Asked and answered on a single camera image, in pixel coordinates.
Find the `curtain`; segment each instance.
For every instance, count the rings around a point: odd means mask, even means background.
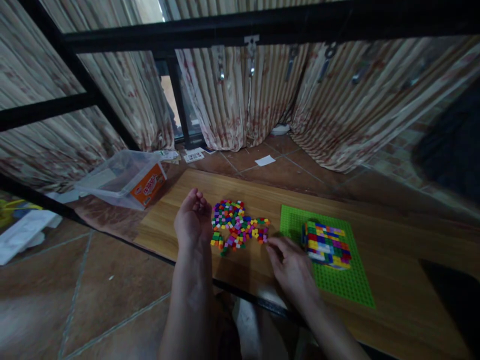
[[[80,19],[101,19],[105,26],[162,20],[155,1],[142,7],[133,2],[123,7],[117,1],[115,9],[110,3],[98,8],[81,4],[75,11],[72,4],[60,10],[58,2],[44,1],[64,31],[86,29]],[[0,1],[0,11],[1,110],[85,92],[17,0]],[[141,149],[174,146],[167,102],[150,52],[85,54],[81,59]],[[0,171],[41,191],[63,191],[123,148],[101,111],[86,108],[0,133]]]
[[[67,191],[124,148],[94,106],[0,132],[0,168],[34,189]]]
[[[85,92],[16,0],[0,14],[0,110]]]
[[[292,139],[319,165],[347,173],[477,77],[479,41],[455,36],[381,42],[358,84],[352,77],[370,44],[339,46],[321,83],[326,47],[315,44],[289,120]]]
[[[41,0],[63,33],[162,22],[156,0]],[[128,131],[143,151],[173,149],[168,102],[151,51],[80,54]]]
[[[279,6],[318,2],[287,0]],[[161,0],[160,4],[167,21],[278,7],[270,1]],[[218,64],[212,49],[179,49],[176,53],[205,142],[213,149],[238,151],[259,145],[291,111],[302,72],[299,64],[308,56],[308,45],[299,47],[288,82],[285,81],[287,45],[257,46],[253,77],[249,77],[250,69],[246,69],[246,48],[225,48],[223,83],[218,81]]]
[[[166,20],[305,5],[295,0],[160,3]],[[478,76],[478,42],[472,36],[377,42],[378,51],[356,85],[352,77],[371,45],[364,41],[340,45],[320,83],[326,49],[321,43],[299,47],[288,82],[285,45],[258,46],[251,78],[246,48],[226,48],[223,84],[218,84],[211,49],[182,49],[177,56],[208,146],[233,151],[256,146],[276,124],[287,123],[293,140],[319,165],[347,173],[469,77]]]

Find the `orange label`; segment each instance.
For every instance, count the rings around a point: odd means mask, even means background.
[[[164,183],[164,174],[160,166],[155,164],[148,174],[130,191],[130,194],[146,207]]]

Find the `glass window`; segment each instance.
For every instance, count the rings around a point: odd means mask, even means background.
[[[177,102],[175,101],[174,88],[172,87],[172,80],[170,79],[169,68],[165,60],[155,61],[158,76],[160,77],[161,87],[168,102],[168,111],[170,112],[171,125],[175,139],[183,136],[182,124],[180,123],[179,110]]]
[[[180,75],[180,88],[181,88],[181,99],[183,101],[183,108],[185,109],[186,125],[188,127],[188,134],[197,135],[201,134],[202,130],[200,129],[200,121],[195,115],[194,107],[190,101],[190,96],[185,87],[185,82],[181,76],[180,66],[177,64],[176,71]]]

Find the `forearm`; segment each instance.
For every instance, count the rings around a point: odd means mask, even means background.
[[[328,360],[369,358],[337,314],[321,299],[304,306],[301,312]]]
[[[159,355],[162,360],[210,359],[213,300],[210,245],[180,249],[177,259]]]

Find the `left hand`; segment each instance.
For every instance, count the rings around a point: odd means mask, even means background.
[[[174,222],[178,248],[193,248],[210,244],[212,228],[212,206],[197,188],[190,190],[176,213]]]

